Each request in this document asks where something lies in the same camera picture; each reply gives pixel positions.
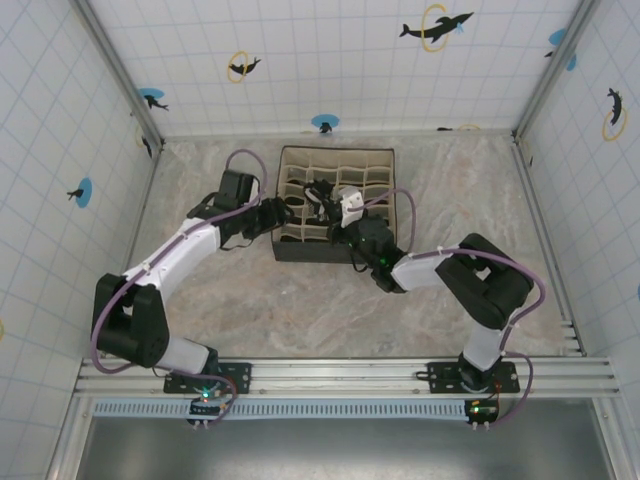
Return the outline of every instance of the black mounting plate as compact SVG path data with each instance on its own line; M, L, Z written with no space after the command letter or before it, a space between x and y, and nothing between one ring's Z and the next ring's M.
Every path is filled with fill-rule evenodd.
M462 383L458 362L429 362L427 371L419 372L421 380L429 382L431 393L494 393L495 382L500 384L500 393L520 392L520 383L513 362L500 362L493 374L493 382L481 392L474 392Z
M250 363L219 363L218 366L220 367L219 375L230 380L236 386L236 391L239 395L249 393L251 386ZM168 373L164 379L164 388L162 390L164 393L193 393L198 395L196 388L202 389L203 386L210 388L215 383L211 380L201 380Z

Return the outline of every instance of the metal corner post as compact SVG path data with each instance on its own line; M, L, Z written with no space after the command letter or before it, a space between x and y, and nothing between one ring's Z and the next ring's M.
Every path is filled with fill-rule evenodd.
M589 21L593 18L600 2L601 0L582 0L578 5L578 9L567 27L567 32L562 42L551 57L549 67L538 82L533 95L527 103L524 114L518 122L518 126L515 129L516 138L523 138L531 130L533 122L542 110L542 106L549 98L571 56L575 53L578 41L587 28Z
M120 91L127 99L127 103L131 107L131 111L140 123L140 128L142 129L144 137L150 143L154 144L157 149L160 149L162 146L162 137L160 136L158 127L153 121L153 118L151 118L151 115L140 98L140 95L138 95L138 91L136 90L129 73L122 64L118 53L109 40L107 32L104 30L100 20L96 16L95 11L90 4L90 0L69 0L69 3L78 15L78 18L82 22L87 34L98 49L98 52L100 52L100 56L106 63L107 68L120 88Z

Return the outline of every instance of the yellow ring sticker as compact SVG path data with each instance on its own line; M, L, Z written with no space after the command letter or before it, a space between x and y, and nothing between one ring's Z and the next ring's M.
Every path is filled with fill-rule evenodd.
M624 113L624 121L622 122L622 127L620 127L620 131L616 133L613 137L607 136L607 123L609 123L609 119L613 116L613 112L607 113L607 116L604 117L604 123L602 124L602 138L604 138L605 142L613 142L614 140L617 140L618 137L622 135L622 132L624 132L624 129L627 127L627 120L629 120L629 115L627 115L626 108L621 107L621 109L622 109L622 113Z
M424 11L424 15L422 15L422 24L420 25L420 38L422 39L422 48L424 48L425 52L429 52L429 53L439 52L440 50L442 50L444 47L447 46L447 41L449 41L449 34L448 33L444 37L444 42L438 48L432 49L432 48L428 47L427 44L424 41L424 21L427 19L427 15L429 15L429 12L431 10L433 10L434 8L439 8L440 10L442 10L442 13L447 13L447 9L446 8L444 8L439 3L434 3L433 5L430 5L429 7L427 7L427 9Z
M133 135L136 139L136 145L138 146L138 148L144 147L144 144L142 143L142 128L140 128L140 124L136 126L136 131Z
M244 57L244 70L242 72L242 76L240 78L238 78L237 80L234 80L233 78L231 78L231 72L233 71L233 70L231 70L231 65L233 65L233 61L236 58L238 58L240 55L242 55ZM229 60L229 66L227 66L227 78L229 79L229 81L231 83L240 83L240 82L242 82L242 80L244 80L244 77L247 76L247 69L248 68L249 68L249 55L244 50L240 50L239 52L236 52L233 55L233 57L231 57L231 60Z

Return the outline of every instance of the gray floor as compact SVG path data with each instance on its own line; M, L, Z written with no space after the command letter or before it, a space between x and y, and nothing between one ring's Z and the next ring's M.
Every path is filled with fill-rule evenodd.
M86 480L606 480L590 402L530 401L489 432L443 420L95 419Z
M134 262L151 254L186 212L217 189L229 153L250 148L261 155L270 175L267 192L273 195L280 150L291 144L394 148L396 184L409 189L418 205L416 252L454 245L478 232L548 278L510 139L471 133L169 143ZM248 156L235 162L235 168L259 172ZM410 210L402 198L397 204L402 248L408 244ZM269 236L251 248L219 252L204 261L171 297L167 313L172 334L213 346L224 356L449 356L461 351L472 326L444 288L390 295L348 265L279 263ZM553 292L520 325L510 349L563 353Z

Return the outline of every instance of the white tiled wall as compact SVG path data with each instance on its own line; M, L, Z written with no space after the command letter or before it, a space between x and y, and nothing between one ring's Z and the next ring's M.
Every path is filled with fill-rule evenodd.
M640 2L603 0L528 140L533 176L590 354L610 355L640 433ZM619 91L628 116L605 134ZM636 461L640 459L634 445Z
M578 0L92 4L137 86L164 92L169 111L151 113L173 136L317 131L311 119L323 113L343 131L513 128L555 49L550 35ZM399 38L404 23L420 30L432 4L473 12L436 53ZM425 28L443 15L432 8ZM238 51L261 62L234 84L227 68Z
M0 478L42 478L151 171L67 0L0 1ZM67 191L89 177L81 209Z

